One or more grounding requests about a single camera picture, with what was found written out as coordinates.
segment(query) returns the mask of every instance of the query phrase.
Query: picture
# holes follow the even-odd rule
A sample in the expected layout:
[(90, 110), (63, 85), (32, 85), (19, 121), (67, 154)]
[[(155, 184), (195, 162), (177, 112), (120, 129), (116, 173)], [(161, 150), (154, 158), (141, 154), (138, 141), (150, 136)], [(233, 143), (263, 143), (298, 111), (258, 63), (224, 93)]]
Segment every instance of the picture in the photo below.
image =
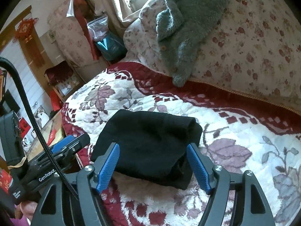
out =
[(41, 105), (34, 113), (34, 117), (40, 129), (42, 129), (49, 121), (49, 116), (45, 113), (45, 110)]
[(33, 139), (35, 139), (37, 137), (37, 134), (36, 134), (35, 130), (32, 130), (31, 136), (33, 137)]
[(66, 96), (73, 88), (79, 84), (78, 78), (73, 74), (65, 82), (56, 85), (61, 95)]
[(32, 144), (31, 137), (29, 135), (26, 135), (24, 139), (22, 140), (22, 146), (25, 152), (28, 152)]
[(51, 44), (56, 41), (56, 39), (55, 39), (55, 33), (52, 30), (47, 31), (47, 36), (48, 36)]
[(7, 194), (11, 179), (11, 175), (9, 175), (4, 169), (0, 168), (0, 188), (2, 188)]

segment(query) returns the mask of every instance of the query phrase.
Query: screw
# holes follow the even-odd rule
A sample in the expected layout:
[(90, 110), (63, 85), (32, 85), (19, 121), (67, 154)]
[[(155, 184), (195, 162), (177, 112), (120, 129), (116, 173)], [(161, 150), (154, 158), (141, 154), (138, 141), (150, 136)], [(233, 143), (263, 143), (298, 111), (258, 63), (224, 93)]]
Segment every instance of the screw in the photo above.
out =
[(215, 165), (214, 169), (220, 172), (221, 170), (223, 170), (223, 167), (220, 165)]
[(250, 170), (247, 170), (247, 171), (246, 171), (246, 175), (248, 175), (248, 176), (253, 176), (254, 173), (253, 173), (252, 171), (250, 171)]
[(92, 165), (85, 166), (85, 171), (90, 172), (92, 170), (93, 170), (93, 166)]

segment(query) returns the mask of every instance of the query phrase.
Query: teal bag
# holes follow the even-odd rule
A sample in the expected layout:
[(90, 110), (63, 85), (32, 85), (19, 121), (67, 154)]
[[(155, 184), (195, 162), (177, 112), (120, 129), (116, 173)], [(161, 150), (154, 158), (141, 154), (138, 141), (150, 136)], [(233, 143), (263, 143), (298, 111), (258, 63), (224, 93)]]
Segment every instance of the teal bag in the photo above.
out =
[(103, 57), (108, 61), (125, 56), (128, 52), (124, 46), (123, 40), (112, 32), (109, 32), (103, 40), (95, 42), (95, 45), (101, 51)]

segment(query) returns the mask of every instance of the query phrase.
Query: pink cloth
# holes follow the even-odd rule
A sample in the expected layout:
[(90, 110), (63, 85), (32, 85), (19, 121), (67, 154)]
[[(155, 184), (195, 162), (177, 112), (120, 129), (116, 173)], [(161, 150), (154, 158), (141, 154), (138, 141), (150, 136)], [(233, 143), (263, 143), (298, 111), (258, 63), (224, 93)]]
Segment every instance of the pink cloth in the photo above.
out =
[(11, 221), (15, 226), (29, 226), (27, 217), (25, 217), (25, 216), (23, 216), (21, 219), (11, 218)]

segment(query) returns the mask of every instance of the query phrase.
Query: red decoration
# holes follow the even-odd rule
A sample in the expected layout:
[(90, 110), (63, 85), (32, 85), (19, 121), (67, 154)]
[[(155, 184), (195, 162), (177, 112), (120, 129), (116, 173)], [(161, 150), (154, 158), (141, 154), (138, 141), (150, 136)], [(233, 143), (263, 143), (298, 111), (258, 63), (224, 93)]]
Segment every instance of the red decoration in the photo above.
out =
[(38, 20), (38, 18), (23, 19), (19, 24), (13, 42), (16, 42), (17, 40), (25, 40), (25, 45), (28, 49), (28, 53), (30, 54), (32, 63), (34, 63), (34, 65), (39, 68), (45, 64), (45, 61), (35, 40), (33, 40), (33, 37), (31, 35), (34, 24)]
[(28, 133), (28, 131), (31, 129), (31, 126), (28, 124), (28, 122), (22, 117), (22, 119), (19, 122), (20, 132), (21, 132), (21, 138), (23, 139), (25, 135)]
[(53, 140), (55, 139), (55, 134), (57, 133), (56, 129), (52, 129), (50, 131), (49, 137), (48, 137), (48, 142), (47, 142), (47, 146), (50, 146), (51, 143), (53, 142)]
[(62, 108), (63, 103), (59, 99), (58, 95), (55, 93), (54, 90), (50, 91), (50, 100), (51, 100), (53, 111), (58, 111)]
[(31, 31), (33, 30), (33, 25), (38, 21), (38, 18), (31, 19), (23, 19), (19, 27), (16, 31), (16, 35), (13, 39), (13, 42), (16, 42), (18, 39), (25, 39), (26, 37), (31, 35)]
[(0, 169), (0, 188), (8, 194), (9, 184), (11, 183), (11, 175), (9, 175), (4, 169)]

